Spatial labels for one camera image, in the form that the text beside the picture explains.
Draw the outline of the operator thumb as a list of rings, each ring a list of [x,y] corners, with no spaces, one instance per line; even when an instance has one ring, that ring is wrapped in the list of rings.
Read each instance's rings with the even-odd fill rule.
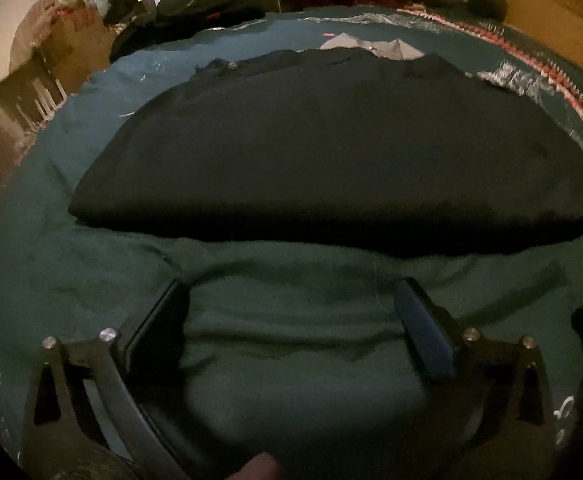
[[[249,460],[235,474],[231,474],[228,480],[280,480],[281,478],[280,464],[272,455],[261,453]]]

